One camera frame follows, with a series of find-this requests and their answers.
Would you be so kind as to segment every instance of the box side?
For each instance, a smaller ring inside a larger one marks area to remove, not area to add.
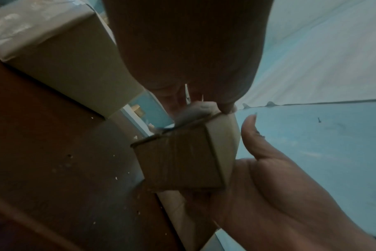
[[[7,63],[104,117],[143,91],[97,15]]]
[[[223,184],[227,186],[239,147],[240,130],[238,122],[235,114],[219,114],[205,125]]]
[[[178,129],[135,145],[134,152],[150,189],[211,190],[223,182],[204,126]]]
[[[25,50],[96,15],[78,0],[19,0],[0,8],[0,59],[7,61]]]

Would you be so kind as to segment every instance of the brown box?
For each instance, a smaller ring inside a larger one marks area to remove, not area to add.
[[[132,144],[148,187],[213,190],[227,186],[240,131],[234,114],[217,114]]]
[[[0,59],[104,117],[143,91],[104,21],[79,0],[0,8]]]

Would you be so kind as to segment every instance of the table surface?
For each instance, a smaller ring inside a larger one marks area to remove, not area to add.
[[[0,62],[0,197],[85,250],[182,249],[135,135]]]

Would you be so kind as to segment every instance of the small cardboard box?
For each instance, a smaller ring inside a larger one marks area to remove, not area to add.
[[[108,26],[79,0],[1,7],[0,59],[104,117],[143,91]]]
[[[240,140],[235,115],[217,114],[132,144],[153,191],[225,188]]]

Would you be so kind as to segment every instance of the box flap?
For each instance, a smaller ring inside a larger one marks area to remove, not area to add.
[[[0,8],[0,59],[5,62],[75,26],[95,11],[79,0],[19,0]]]

